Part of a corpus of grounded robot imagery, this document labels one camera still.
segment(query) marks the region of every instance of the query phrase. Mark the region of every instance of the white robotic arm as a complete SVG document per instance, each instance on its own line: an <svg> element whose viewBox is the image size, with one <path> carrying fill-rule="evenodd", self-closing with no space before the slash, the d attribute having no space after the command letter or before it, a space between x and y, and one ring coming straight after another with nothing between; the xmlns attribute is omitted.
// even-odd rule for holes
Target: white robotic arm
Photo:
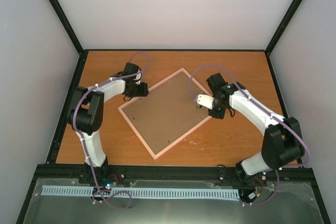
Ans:
<svg viewBox="0 0 336 224"><path fill-rule="evenodd" d="M111 77L110 82L96 88L92 94L89 95L89 99L86 101L86 104L89 105L89 109L80 108L78 111L76 126L81 133L76 132L76 134L80 138L83 149L83 142L85 141L88 156L92 161L93 167L101 167L106 160L99 135L99 128L102 123L103 104L118 94L124 94L130 98L148 95L147 84L141 83L142 73L131 78L118 78L137 72L140 72L140 68L137 65L127 63L123 72ZM78 87L74 91L68 112L68 122L70 124L72 123L73 112L79 99L88 89L90 89L90 87ZM88 157L86 157L85 163L90 165Z"/></svg>
<svg viewBox="0 0 336 224"><path fill-rule="evenodd" d="M225 82L219 73L208 78L207 84L213 96L199 94L195 99L197 107L208 108L209 115L218 119L224 118L226 110L230 112L231 117L237 110L249 119L264 136L261 152L240 161L236 165L240 173L237 175L242 181L256 173L278 169L304 155L302 145L292 134L279 125L279 121L284 122L301 136L300 126L296 119L285 119L282 115L273 112L252 97L240 83L238 85L244 94L234 84Z"/></svg>

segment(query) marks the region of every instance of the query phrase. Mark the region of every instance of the wooden table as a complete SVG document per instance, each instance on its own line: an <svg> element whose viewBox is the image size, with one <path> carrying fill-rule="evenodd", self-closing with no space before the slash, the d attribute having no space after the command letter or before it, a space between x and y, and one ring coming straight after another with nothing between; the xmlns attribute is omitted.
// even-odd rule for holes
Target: wooden table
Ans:
<svg viewBox="0 0 336 224"><path fill-rule="evenodd" d="M80 80L88 87L108 79L123 70L134 51L90 51ZM237 81L265 106L281 114L276 90L269 72L264 52L229 51L148 51L151 64L143 81L149 87L180 68L192 73L196 68L217 64L226 68ZM136 56L133 61L140 67L146 57ZM195 79L208 89L205 80L219 72L207 68L198 72ZM154 160L118 111L123 96L110 99L104 105L100 137L109 164L115 165L178 165L178 166L235 166L240 160L261 150L262 135L239 112L234 118L210 119L184 141ZM82 164L84 154L77 135L67 125L57 157L57 163Z"/></svg>

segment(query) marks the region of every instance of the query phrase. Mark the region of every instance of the black metal frame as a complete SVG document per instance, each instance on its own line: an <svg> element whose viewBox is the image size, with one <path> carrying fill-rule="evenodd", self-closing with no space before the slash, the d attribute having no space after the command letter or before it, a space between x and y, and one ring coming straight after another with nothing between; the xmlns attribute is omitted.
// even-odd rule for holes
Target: black metal frame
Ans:
<svg viewBox="0 0 336 224"><path fill-rule="evenodd" d="M59 17L61 23L63 24L66 32L68 33L72 43L78 51L79 59L73 74L73 78L68 90L68 94L61 112L60 119L57 124L56 132L53 138L53 142L50 147L50 151L47 156L46 164L38 165L31 181L31 185L27 192L26 199L24 201L23 207L21 209L20 215L18 217L17 223L23 223L26 211L29 206L32 193L34 191L36 180L39 178L77 178L82 183L90 183L93 185L92 177L90 175L90 170L87 165L64 165L55 164L58 155L59 147L64 135L66 128L66 113L68 111L71 96L75 87L78 86L82 71L86 62L86 58L89 50L83 50L80 45L77 36L72 29L65 13L63 12L58 0L49 0L53 6L57 16ZM272 67L270 60L271 52L273 51L276 43L279 41L281 35L285 31L287 25L289 24L291 18L293 17L295 11L298 9L302 0L293 0L289 6L284 18L282 19L278 29L273 35L269 45L265 50L197 50L197 49L91 49L91 50L146 50L146 51L263 51L265 52L266 60L269 66L269 70L275 85L277 96L280 102L280 106L285 117L288 117L284 101L281 96L279 85ZM166 166L108 166L110 173L115 173L120 178L124 185L128 185L129 182L136 180L191 180L191 181L206 181L212 182L214 184L219 184L222 186L232 186L236 189L252 189L252 185L240 185L235 179L232 179L234 174L234 167L166 167ZM314 173L310 168L297 168L297 169L283 169L279 171L280 181L293 181L293 182L309 182L312 186L314 195L316 197L322 219L324 223L330 223L328 213L325 209L320 190L318 188L317 182L315 180ZM267 178L270 181L276 180L276 175L271 172L267 174ZM102 178L98 175L98 181L103 185Z"/></svg>

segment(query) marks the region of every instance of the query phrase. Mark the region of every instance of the cable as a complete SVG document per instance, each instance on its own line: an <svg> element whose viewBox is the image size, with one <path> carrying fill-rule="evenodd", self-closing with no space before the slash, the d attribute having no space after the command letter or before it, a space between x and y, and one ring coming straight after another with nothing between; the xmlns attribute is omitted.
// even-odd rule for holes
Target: cable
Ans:
<svg viewBox="0 0 336 224"><path fill-rule="evenodd" d="M111 178L112 176L116 179L115 182L117 183L117 185L119 185L119 180L118 180L118 178L116 177L116 175L115 175L114 173L112 173L112 174L109 175L109 178Z"/></svg>
<svg viewBox="0 0 336 224"><path fill-rule="evenodd" d="M81 99L79 100L79 102L78 102L78 104L77 104L77 106L76 106L76 108L75 108L75 111L74 111L74 117L73 117L73 119L72 119L72 127L73 127L73 129L80 135L80 139L82 140L83 149L84 149L84 154L85 154L85 157L88 159L88 162L89 162L89 164L90 164L91 171L92 171L92 176L93 176L93 180L94 180L94 183L95 183L95 185L96 185L96 187L97 187L97 192L100 194L101 198L105 201L106 204L108 204L111 208L114 208L114 209L117 209L117 210L124 210L124 209L127 209L127 208L131 205L131 203L132 203L132 196L131 196L131 194L130 194L129 191L123 190L123 191L118 191L118 192L116 192L115 194L111 195L111 196L108 197L108 198L105 198L105 197L104 197L104 195L103 195L103 191L102 191L102 190L100 189L100 187L99 187L99 184L98 184L98 181L97 181L97 177L96 177L96 174L95 174L95 172L94 172L95 169L93 168L93 163L92 163L91 157L89 156L89 152L88 152L88 148L87 148L87 146L86 146L86 142L85 142L85 139L84 139L84 135L83 135L83 133L82 133L82 132L77 128L77 126L76 126L76 119L77 119L77 114L78 114L78 110L79 110L79 108L81 107L81 105L82 105L83 101L85 100L85 98L86 98L92 91L94 91L94 90L97 89L97 88L102 88L102 87L104 87L105 85L110 84L112 81L122 80L122 79L124 79L124 78L128 78L128 77L136 76L136 75L138 75L138 74L140 74L140 73L142 74L142 73L148 68L148 66L149 66L149 64L150 64L150 62L151 62L151 59L150 59L149 55L148 55L146 52L144 52L144 51L136 52L136 53L130 58L129 62L134 58L134 56L136 56L136 55L138 55L138 54L143 54L143 55L145 55L145 56L147 57L147 60L148 60L146 66L145 66L142 70L140 70L140 72L137 72L137 73L134 73L134 74L129 74L129 75L127 75L127 76L111 77L111 78L109 78L108 80L106 80L106 81L104 81L104 82L102 82L102 83L100 83L100 84L96 84L96 85L94 85L93 87L91 87L91 88L90 88L90 89L89 89L89 90L88 90L88 91L81 97ZM112 205L112 204L110 204L110 203L108 202L108 200L111 199L111 198L113 198L115 195L122 194L122 193L125 193L125 194L127 194L127 195L130 197L130 201L129 201L129 203L128 203L128 205L127 205L126 207L119 208L119 207L116 207L116 206L114 206L114 205Z"/></svg>
<svg viewBox="0 0 336 224"><path fill-rule="evenodd" d="M278 191L278 188L279 188L279 184L280 184L280 178L279 178L279 173L277 170L274 170L276 175L277 175L277 185L276 185L276 188L274 189L274 192L267 198L265 199L264 201L262 202L258 202L258 203L252 203L252 206L260 206L262 204L265 204L267 202L269 202L274 196L275 194L277 193ZM239 199L239 202L243 204L243 206L246 204L245 202L243 202L241 199Z"/></svg>
<svg viewBox="0 0 336 224"><path fill-rule="evenodd" d="M259 193L261 193L261 191L263 190L263 188L264 188L264 185L263 185L263 183L261 182L261 180L258 178L258 177L255 177L258 181L259 181L259 183L260 183L260 185L261 185L261 190L260 190L260 192Z"/></svg>
<svg viewBox="0 0 336 224"><path fill-rule="evenodd" d="M209 68L209 67L213 67L213 68L218 68L220 69L221 71L225 72L229 77L230 79L232 80L233 84L237 87L237 89L246 97L246 98L249 98L248 94L245 93L245 91L238 85L238 83L235 81L235 79L233 78L233 76L224 68L222 68L221 66L218 66L218 65L204 65L204 66L201 66L199 68L197 68L193 74L191 75L190 77L190 80L189 80L189 90L190 90L190 95L192 97L192 99L196 102L195 100L195 97L194 97L194 94L193 94L193 91L192 91L192 80L194 78L194 75L200 71L201 69L203 68ZM300 167L300 166L303 166L303 165L308 165L309 162L310 162L310 158L311 158L311 154L310 154L310 150L308 149L308 146L304 143L304 141L302 140L302 138L295 132L293 131L286 123L284 123L283 121L281 121L280 119L278 119L277 117L273 116L272 113L268 112L263 106L261 106L258 102L256 102L255 100L253 99L249 99L249 101L251 103L253 103L256 107L258 107L260 110L262 110L266 115L268 115L271 119L274 119L275 121L277 121L279 124L282 125L282 127L284 127L286 130L288 130L299 142L300 144L303 146L304 150L306 151L307 153L307 160L306 162L302 163L302 164L288 164L288 165L285 165L284 167Z"/></svg>

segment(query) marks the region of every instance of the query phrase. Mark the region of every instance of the white enclosure wall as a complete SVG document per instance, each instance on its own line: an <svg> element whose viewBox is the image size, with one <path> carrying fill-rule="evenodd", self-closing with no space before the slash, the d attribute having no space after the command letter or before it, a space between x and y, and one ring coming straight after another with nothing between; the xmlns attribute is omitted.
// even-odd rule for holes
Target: white enclosure wall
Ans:
<svg viewBox="0 0 336 224"><path fill-rule="evenodd" d="M0 223L44 163L78 59L48 0L0 0Z"/></svg>
<svg viewBox="0 0 336 224"><path fill-rule="evenodd" d="M311 165L336 223L336 2L303 0L271 60L289 114L301 125Z"/></svg>
<svg viewBox="0 0 336 224"><path fill-rule="evenodd" d="M291 1L59 0L86 49L265 49Z"/></svg>

